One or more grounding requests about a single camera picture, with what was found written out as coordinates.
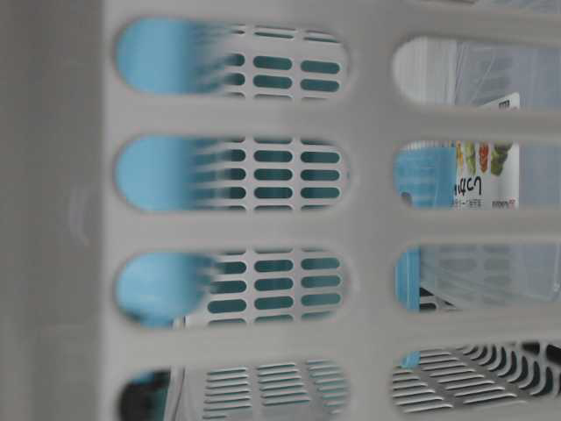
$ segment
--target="ventilation slot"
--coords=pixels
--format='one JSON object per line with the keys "label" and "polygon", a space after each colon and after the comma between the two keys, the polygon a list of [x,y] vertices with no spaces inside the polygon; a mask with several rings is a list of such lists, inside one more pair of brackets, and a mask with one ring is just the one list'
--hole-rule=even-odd
{"label": "ventilation slot", "polygon": [[405,412],[426,412],[558,396],[561,366],[544,358],[547,346],[526,342],[420,352],[417,365],[394,370],[394,403]]}
{"label": "ventilation slot", "polygon": [[339,200],[349,171],[321,140],[146,136],[121,153],[116,180],[147,211],[311,210]]}
{"label": "ventilation slot", "polygon": [[288,322],[329,316],[344,301],[347,269],[321,249],[210,254],[207,294],[185,317],[195,325]]}
{"label": "ventilation slot", "polygon": [[266,407],[307,404],[311,401],[296,364],[258,367],[258,383],[261,402]]}
{"label": "ventilation slot", "polygon": [[284,57],[271,57],[259,55],[253,59],[256,68],[269,68],[272,70],[290,70],[292,61]]}
{"label": "ventilation slot", "polygon": [[208,372],[202,419],[220,419],[252,409],[249,376],[246,368]]}
{"label": "ventilation slot", "polygon": [[341,368],[328,360],[308,361],[308,371],[323,406],[331,415],[339,414],[347,404],[349,389]]}

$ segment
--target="white plastic grid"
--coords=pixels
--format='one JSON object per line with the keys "label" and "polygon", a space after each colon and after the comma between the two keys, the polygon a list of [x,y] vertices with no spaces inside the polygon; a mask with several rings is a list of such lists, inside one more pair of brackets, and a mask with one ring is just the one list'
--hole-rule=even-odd
{"label": "white plastic grid", "polygon": [[465,410],[557,397],[561,372],[549,356],[554,344],[500,344],[434,349],[419,365],[397,368],[393,399],[406,413]]}
{"label": "white plastic grid", "polygon": [[[211,156],[223,158],[206,159]],[[318,139],[219,139],[200,147],[195,160],[201,162],[194,174],[200,179],[195,194],[208,196],[197,201],[201,209],[314,210],[338,202],[349,182],[344,156]],[[239,174],[227,174],[231,171]],[[322,174],[331,179],[321,180]]]}
{"label": "white plastic grid", "polygon": [[[64,2],[49,4],[52,9],[43,17],[46,25],[60,26],[58,19],[68,15],[66,6]],[[103,200],[100,202],[103,225],[99,230],[103,289],[99,297],[99,331],[94,331],[99,332],[98,352],[93,354],[97,357],[100,377],[94,397],[97,406],[95,413],[89,414],[91,419],[114,417],[115,401],[123,382],[142,369],[175,363],[190,367],[227,367],[250,357],[278,360],[288,353],[304,356],[320,351],[340,361],[356,388],[346,419],[371,419],[373,414],[380,419],[398,419],[386,393],[386,374],[393,366],[395,355],[404,348],[559,336],[557,325],[561,310],[552,306],[539,310],[435,314],[423,321],[397,309],[390,288],[390,274],[395,258],[405,245],[420,240],[450,242],[460,237],[472,242],[559,239],[561,225],[555,210],[521,210],[507,217],[483,211],[468,222],[459,215],[406,209],[393,196],[391,188],[394,151],[420,137],[498,139],[507,136],[525,143],[555,142],[561,123],[556,116],[547,114],[512,116],[412,107],[396,94],[389,71],[391,55],[397,45],[417,33],[561,46],[558,18],[523,16],[516,12],[482,13],[395,0],[271,0],[266,3],[238,0],[236,7],[224,0],[204,3],[121,0],[104,2],[103,11],[97,13],[94,15],[99,19],[97,30],[103,29],[103,37],[101,45],[94,45],[94,48],[98,48],[96,53],[103,64],[103,77],[96,83],[102,87],[103,96],[89,100],[101,105],[103,115],[99,138],[103,139]],[[139,16],[153,14],[329,27],[349,48],[353,63],[350,83],[340,99],[332,104],[326,102],[321,108],[304,104],[291,108],[285,104],[250,101],[232,105],[225,99],[158,98],[132,93],[118,79],[110,52],[123,25]],[[51,51],[64,54],[64,42],[71,42],[69,37],[55,39],[62,41],[59,46],[55,42],[49,44],[48,39],[45,42],[53,46]],[[75,104],[78,101],[70,96],[58,100]],[[72,121],[69,115],[55,118],[60,120],[62,128]],[[357,182],[338,207],[323,215],[256,217],[197,213],[163,217],[146,215],[124,204],[114,190],[111,177],[119,147],[139,132],[216,132],[217,121],[220,121],[218,130],[224,134],[243,132],[250,125],[255,132],[272,135],[297,132],[341,139],[340,145],[348,153],[351,167],[357,171]],[[46,133],[49,139],[60,137],[59,131]],[[348,258],[360,294],[354,294],[347,311],[339,318],[325,322],[330,332],[337,332],[337,340],[311,325],[147,333],[127,324],[111,301],[115,273],[135,253],[161,248],[266,246],[271,239],[285,244],[294,241],[309,244],[314,240]],[[52,265],[57,264],[56,259],[50,261]],[[54,277],[56,273],[57,270],[51,270],[47,276]],[[75,279],[73,275],[63,276],[63,279]],[[67,347],[68,343],[61,340],[52,347],[40,348],[49,351],[43,355],[43,361],[50,361]],[[52,376],[52,382],[58,383],[63,374],[52,373]],[[73,383],[61,383],[74,387]],[[47,405],[54,392],[43,393],[44,397],[37,398],[35,403],[39,407]],[[81,407],[81,400],[85,402],[91,398],[92,395],[79,397],[74,405]],[[552,419],[556,408],[555,403],[540,403],[522,410],[489,410],[485,416],[522,420],[531,414],[534,420]],[[73,418],[70,413],[66,414],[58,419]],[[473,414],[458,413],[453,417],[472,419]]]}
{"label": "white plastic grid", "polygon": [[[207,294],[199,310],[186,317],[187,327],[216,326],[220,322],[253,324],[328,317],[344,305],[345,291],[349,288],[344,263],[332,253],[321,250],[244,250],[216,254],[213,260],[218,265],[237,265],[239,270],[229,274],[216,270],[209,273],[211,283]],[[324,266],[328,267],[310,268],[307,265],[321,266],[322,262],[327,262]],[[265,266],[265,270],[259,271],[259,264]],[[321,286],[319,277],[329,277],[329,285]],[[236,291],[228,291],[228,285],[234,282],[244,285]],[[228,306],[237,303],[241,304],[239,308]],[[212,311],[213,305],[218,309]]]}

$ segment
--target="plastic container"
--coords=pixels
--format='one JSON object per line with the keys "label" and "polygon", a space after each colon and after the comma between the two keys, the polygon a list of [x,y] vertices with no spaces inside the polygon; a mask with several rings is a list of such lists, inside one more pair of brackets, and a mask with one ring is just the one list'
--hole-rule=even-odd
{"label": "plastic container", "polygon": [[[483,0],[473,7],[492,9],[498,6],[549,13],[561,10],[559,1],[505,3]],[[427,75],[423,80],[424,73],[419,72],[421,76],[417,76],[417,84],[422,84],[428,91],[420,96],[423,89],[410,89],[416,100],[450,103],[447,98],[453,98],[456,105],[481,106],[518,94],[521,109],[561,108],[561,50],[557,48],[439,39],[420,39],[413,44],[409,55],[425,52],[428,66],[439,68],[436,73],[443,76],[438,79]],[[455,72],[450,72],[451,68],[455,68]],[[403,85],[411,87],[415,83],[409,80]],[[415,173],[417,167],[413,161],[400,160],[398,165],[410,165],[409,175],[418,177],[418,182],[422,180],[422,174]],[[407,175],[406,171],[402,170],[397,181],[401,194],[407,180],[404,175]],[[432,196],[427,198],[428,201],[423,201],[413,195],[411,203],[416,207],[431,206]],[[561,148],[520,146],[518,203],[521,207],[561,205]],[[437,201],[434,204],[449,206]],[[420,285],[457,308],[522,305],[560,299],[560,245],[421,246],[418,251],[407,252],[403,259],[410,259],[411,253],[419,253]],[[404,260],[400,260],[396,269],[398,282],[405,279],[403,275],[399,276],[406,270],[404,265]],[[407,270],[407,278],[415,279],[417,269],[409,267]],[[398,299],[413,310],[415,306],[409,304],[411,300],[404,300],[402,289],[398,290],[401,290]]]}

